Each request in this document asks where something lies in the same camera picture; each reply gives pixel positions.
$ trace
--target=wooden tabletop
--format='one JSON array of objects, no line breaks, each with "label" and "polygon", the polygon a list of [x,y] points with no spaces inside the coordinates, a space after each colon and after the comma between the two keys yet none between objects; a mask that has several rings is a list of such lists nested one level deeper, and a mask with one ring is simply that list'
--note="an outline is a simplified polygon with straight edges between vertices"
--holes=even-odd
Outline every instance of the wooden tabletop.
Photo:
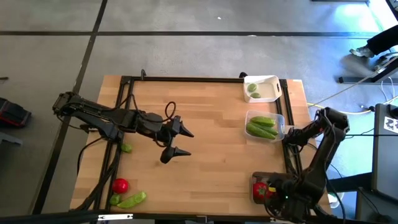
[{"label": "wooden tabletop", "polygon": [[[99,104],[114,107],[120,78],[105,76]],[[305,126],[311,119],[302,82],[287,83],[294,122],[298,127]],[[140,110],[163,117],[165,105],[176,102],[175,114],[182,117],[195,137],[177,136],[174,146],[192,155],[163,164],[159,161],[163,148],[153,140],[125,134],[124,143],[131,144],[133,150],[131,154],[123,153],[119,164],[118,178],[130,184],[123,197],[143,190],[147,200],[130,210],[112,207],[113,212],[267,216],[262,205],[251,201],[249,180],[255,171],[285,172],[282,144],[246,139],[244,119],[247,110],[277,113],[275,103],[246,103],[241,83],[134,82],[133,93]],[[98,134],[90,134],[88,142],[96,138]],[[86,149],[71,208],[79,206],[97,184],[105,147],[106,142],[100,141]],[[304,148],[303,168],[314,154],[311,147]],[[101,208],[106,203],[108,186],[104,189]],[[330,212],[326,194],[320,205]]]}]

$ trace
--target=red tomato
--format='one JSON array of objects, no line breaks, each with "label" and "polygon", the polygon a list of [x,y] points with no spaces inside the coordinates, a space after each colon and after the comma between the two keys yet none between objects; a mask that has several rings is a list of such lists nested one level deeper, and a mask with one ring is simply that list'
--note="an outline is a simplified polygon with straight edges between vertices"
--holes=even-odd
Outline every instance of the red tomato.
[{"label": "red tomato", "polygon": [[127,182],[122,178],[114,180],[112,184],[112,190],[117,194],[126,193],[128,189],[129,189],[129,182]]},{"label": "red tomato", "polygon": [[267,185],[263,182],[257,182],[253,184],[253,197],[258,199],[264,199],[267,193]]}]

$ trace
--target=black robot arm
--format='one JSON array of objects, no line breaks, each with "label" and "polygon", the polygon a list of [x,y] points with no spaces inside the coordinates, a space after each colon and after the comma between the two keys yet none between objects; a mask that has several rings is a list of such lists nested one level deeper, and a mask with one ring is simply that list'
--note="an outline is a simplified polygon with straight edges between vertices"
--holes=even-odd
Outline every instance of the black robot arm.
[{"label": "black robot arm", "polygon": [[164,120],[158,114],[108,108],[72,92],[61,93],[53,105],[53,111],[58,117],[72,116],[84,121],[86,124],[82,124],[81,129],[86,132],[89,129],[97,129],[101,137],[109,141],[118,142],[123,132],[147,136],[159,146],[165,147],[160,157],[160,161],[164,164],[175,156],[190,155],[187,151],[171,146],[174,137],[178,134],[193,137],[193,134],[184,127],[180,116],[174,116],[164,124]]},{"label": "black robot arm", "polygon": [[273,174],[269,185],[275,187],[277,198],[266,200],[273,215],[300,223],[305,209],[317,209],[326,186],[326,170],[345,134],[349,131],[347,116],[331,108],[317,111],[315,120],[303,129],[291,129],[284,143],[304,146],[308,140],[323,133],[323,139],[310,166],[299,177]]}]

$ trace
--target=green vegetable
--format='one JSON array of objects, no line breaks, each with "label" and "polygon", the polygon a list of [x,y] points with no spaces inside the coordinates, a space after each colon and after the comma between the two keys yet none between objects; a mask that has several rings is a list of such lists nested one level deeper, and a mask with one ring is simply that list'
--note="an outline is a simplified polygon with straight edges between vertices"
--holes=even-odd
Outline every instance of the green vegetable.
[{"label": "green vegetable", "polygon": [[250,119],[250,122],[256,123],[256,124],[260,124],[263,126],[267,126],[267,127],[274,127],[275,126],[275,120],[272,118],[266,118],[263,116],[256,116],[253,117],[252,119]]},{"label": "green vegetable", "polygon": [[248,91],[249,92],[252,92],[252,91],[254,91],[256,89],[257,89],[257,85],[256,84],[252,83],[252,84],[248,85]]},{"label": "green vegetable", "polygon": [[261,129],[263,129],[263,130],[265,130],[265,131],[267,131],[267,132],[269,132],[269,133],[271,133],[271,134],[273,134],[275,136],[278,135],[278,132],[275,129],[273,129],[272,127],[263,126],[261,124],[256,124],[256,123],[253,123],[253,122],[250,122],[250,123],[253,124],[255,127],[261,128]]},{"label": "green vegetable", "polygon": [[121,201],[120,195],[114,194],[114,195],[112,195],[111,199],[109,200],[109,203],[111,205],[117,205],[120,203],[120,201]]},{"label": "green vegetable", "polygon": [[271,140],[274,140],[276,138],[273,134],[271,134],[261,128],[257,128],[252,123],[246,124],[246,131],[249,134],[251,134],[253,136],[260,137],[260,138],[266,138],[266,139],[271,139]]},{"label": "green vegetable", "polygon": [[131,208],[136,206],[137,204],[143,202],[145,198],[147,197],[147,194],[145,192],[139,192],[138,194],[135,194],[124,201],[120,202],[118,204],[119,208]]},{"label": "green vegetable", "polygon": [[121,149],[126,153],[130,153],[132,151],[132,147],[129,144],[122,144]]},{"label": "green vegetable", "polygon": [[251,98],[258,99],[258,98],[261,98],[261,95],[260,95],[260,93],[252,93],[252,94],[250,95],[250,97],[251,97]]}]

